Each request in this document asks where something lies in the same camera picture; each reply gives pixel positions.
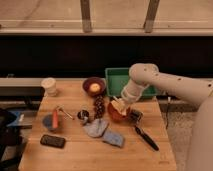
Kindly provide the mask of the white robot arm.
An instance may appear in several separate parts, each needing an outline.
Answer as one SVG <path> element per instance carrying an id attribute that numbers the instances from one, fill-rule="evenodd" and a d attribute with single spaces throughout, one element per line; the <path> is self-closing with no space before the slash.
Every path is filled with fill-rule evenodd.
<path id="1" fill-rule="evenodd" d="M 188 149 L 185 171 L 213 171 L 213 81 L 162 73 L 155 64 L 136 63 L 121 91 L 121 111 L 154 86 L 198 108 Z"/>

